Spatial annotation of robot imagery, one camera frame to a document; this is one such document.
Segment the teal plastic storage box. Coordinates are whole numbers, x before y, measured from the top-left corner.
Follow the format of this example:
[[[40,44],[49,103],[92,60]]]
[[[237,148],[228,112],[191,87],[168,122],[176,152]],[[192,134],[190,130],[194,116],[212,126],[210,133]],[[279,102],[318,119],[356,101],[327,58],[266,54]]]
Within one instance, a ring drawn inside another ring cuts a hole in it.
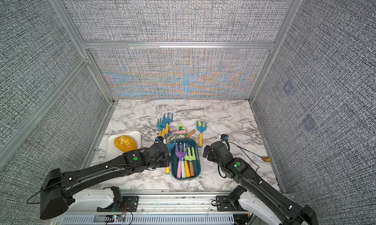
[[[178,181],[197,178],[201,173],[198,146],[193,139],[179,139],[171,148],[170,173]]]

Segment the purple rake pink handle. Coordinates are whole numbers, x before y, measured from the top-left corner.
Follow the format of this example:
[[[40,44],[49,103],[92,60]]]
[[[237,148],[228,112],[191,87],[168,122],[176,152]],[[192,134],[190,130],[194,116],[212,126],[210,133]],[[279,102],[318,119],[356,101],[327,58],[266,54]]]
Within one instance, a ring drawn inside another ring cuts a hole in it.
[[[177,178],[181,179],[181,168],[180,168],[180,160],[184,158],[187,154],[187,150],[183,143],[180,143],[177,147],[175,147],[175,155],[178,158],[178,166],[177,166]]]

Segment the oval yellow bread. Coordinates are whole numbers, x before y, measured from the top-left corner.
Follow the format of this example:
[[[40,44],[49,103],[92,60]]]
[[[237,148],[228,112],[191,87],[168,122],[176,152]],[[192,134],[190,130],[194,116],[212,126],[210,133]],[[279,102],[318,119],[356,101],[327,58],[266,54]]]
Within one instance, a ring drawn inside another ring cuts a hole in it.
[[[114,145],[122,152],[129,152],[138,148],[136,141],[130,136],[119,136],[115,138]]]

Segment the light blue rake yellow handle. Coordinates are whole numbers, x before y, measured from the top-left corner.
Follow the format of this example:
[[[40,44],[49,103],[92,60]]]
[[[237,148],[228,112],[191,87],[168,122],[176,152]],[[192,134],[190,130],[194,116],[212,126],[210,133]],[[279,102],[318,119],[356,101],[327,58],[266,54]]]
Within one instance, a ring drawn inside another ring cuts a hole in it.
[[[169,154],[171,153],[171,150],[175,147],[176,144],[176,134],[165,134],[165,140],[166,145],[169,151]]]

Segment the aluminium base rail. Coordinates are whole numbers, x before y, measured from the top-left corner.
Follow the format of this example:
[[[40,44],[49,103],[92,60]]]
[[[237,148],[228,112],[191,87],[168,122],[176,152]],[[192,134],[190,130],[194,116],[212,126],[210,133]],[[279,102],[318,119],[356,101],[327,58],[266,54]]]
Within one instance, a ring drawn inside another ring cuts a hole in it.
[[[255,195],[245,192],[232,208],[228,192],[128,192],[128,209],[101,211],[75,206],[52,225],[300,225],[296,214],[278,218]]]

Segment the light green rake wooden handle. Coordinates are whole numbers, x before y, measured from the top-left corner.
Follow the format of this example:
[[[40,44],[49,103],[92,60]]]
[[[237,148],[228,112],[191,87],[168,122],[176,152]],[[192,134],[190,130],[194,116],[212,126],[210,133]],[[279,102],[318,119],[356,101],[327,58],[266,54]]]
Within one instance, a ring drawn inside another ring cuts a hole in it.
[[[187,147],[187,155],[185,159],[186,161],[188,161],[188,164],[189,164],[190,176],[194,177],[195,172],[194,172],[193,161],[195,160],[195,151],[193,147]]]

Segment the light green tool wooden handle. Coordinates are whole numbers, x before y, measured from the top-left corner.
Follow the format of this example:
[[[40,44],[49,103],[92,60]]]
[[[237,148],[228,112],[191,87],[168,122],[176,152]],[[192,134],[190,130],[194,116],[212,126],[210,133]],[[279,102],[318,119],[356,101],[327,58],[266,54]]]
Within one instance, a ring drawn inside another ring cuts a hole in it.
[[[191,130],[189,133],[185,135],[185,138],[190,138],[193,134],[195,134],[196,131],[197,131],[197,128]]]

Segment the white rectangular tray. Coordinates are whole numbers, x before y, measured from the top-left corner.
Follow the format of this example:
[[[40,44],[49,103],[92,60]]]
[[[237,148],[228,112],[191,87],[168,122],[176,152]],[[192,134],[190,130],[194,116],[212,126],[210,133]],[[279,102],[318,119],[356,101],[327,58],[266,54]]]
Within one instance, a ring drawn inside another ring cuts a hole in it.
[[[112,135],[107,140],[105,160],[112,160],[125,152],[139,149],[141,146],[141,133],[139,131]]]

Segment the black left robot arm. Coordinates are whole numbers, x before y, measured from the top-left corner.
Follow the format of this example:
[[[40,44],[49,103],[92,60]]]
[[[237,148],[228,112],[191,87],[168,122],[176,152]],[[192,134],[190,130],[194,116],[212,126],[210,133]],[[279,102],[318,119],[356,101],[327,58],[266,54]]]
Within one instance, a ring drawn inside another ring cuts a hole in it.
[[[158,137],[149,148],[132,150],[89,168],[61,172],[51,170],[40,192],[40,219],[48,220],[66,212],[74,203],[73,195],[114,178],[142,173],[149,168],[164,168],[170,162],[169,149]]]

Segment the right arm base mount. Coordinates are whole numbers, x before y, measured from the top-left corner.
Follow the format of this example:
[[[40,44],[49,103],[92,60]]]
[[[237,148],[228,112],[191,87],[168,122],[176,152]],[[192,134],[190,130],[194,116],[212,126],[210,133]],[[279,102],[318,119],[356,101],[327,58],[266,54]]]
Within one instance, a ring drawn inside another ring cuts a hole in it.
[[[255,201],[249,200],[252,190],[244,186],[238,185],[228,196],[216,196],[211,202],[218,211],[248,211],[255,212]]]

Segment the small brush blue stick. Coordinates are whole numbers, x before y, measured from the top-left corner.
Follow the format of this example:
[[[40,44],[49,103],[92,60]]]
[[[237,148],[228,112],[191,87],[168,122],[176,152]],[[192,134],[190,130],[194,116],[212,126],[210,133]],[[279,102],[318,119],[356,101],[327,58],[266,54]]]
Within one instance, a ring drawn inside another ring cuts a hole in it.
[[[248,150],[248,149],[245,149],[245,148],[243,148],[243,147],[241,147],[241,146],[238,146],[238,148],[240,148],[241,150],[244,150],[244,151],[246,151],[246,152],[249,152],[249,153],[251,153],[251,154],[253,154],[253,155],[258,156],[258,157],[261,158],[264,162],[271,162],[271,161],[272,161],[272,158],[269,157],[269,156],[267,156],[267,155],[264,155],[264,156],[258,155],[258,154],[254,153],[254,152],[252,152],[252,151],[250,151],[250,150]]]

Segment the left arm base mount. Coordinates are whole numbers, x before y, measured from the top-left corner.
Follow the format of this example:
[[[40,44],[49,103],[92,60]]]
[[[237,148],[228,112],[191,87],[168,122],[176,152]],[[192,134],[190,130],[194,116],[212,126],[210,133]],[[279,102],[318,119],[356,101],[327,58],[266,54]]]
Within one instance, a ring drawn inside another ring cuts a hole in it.
[[[111,189],[111,192],[113,193],[113,202],[104,207],[98,207],[97,212],[124,212],[130,211],[130,212],[136,212],[138,204],[139,204],[139,196],[123,196],[121,194],[119,187],[106,187],[104,189]]]

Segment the light blue rake white handle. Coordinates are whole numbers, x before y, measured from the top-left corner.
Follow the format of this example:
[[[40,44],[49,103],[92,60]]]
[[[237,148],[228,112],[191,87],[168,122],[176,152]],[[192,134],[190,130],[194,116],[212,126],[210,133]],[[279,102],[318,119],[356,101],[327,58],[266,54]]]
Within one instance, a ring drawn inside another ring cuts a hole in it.
[[[185,161],[183,158],[180,160],[180,168],[181,168],[181,178],[184,179],[186,178],[186,169],[185,169]]]

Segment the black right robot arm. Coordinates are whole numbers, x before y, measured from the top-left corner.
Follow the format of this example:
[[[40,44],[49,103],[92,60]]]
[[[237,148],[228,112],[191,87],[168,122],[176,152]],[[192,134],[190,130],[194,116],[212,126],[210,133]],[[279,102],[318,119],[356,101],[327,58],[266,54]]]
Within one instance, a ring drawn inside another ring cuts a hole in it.
[[[246,210],[269,225],[318,225],[316,212],[290,200],[258,175],[246,161],[233,157],[227,147],[227,135],[204,149],[203,158],[215,162],[228,179],[238,186],[229,194],[235,210]]]

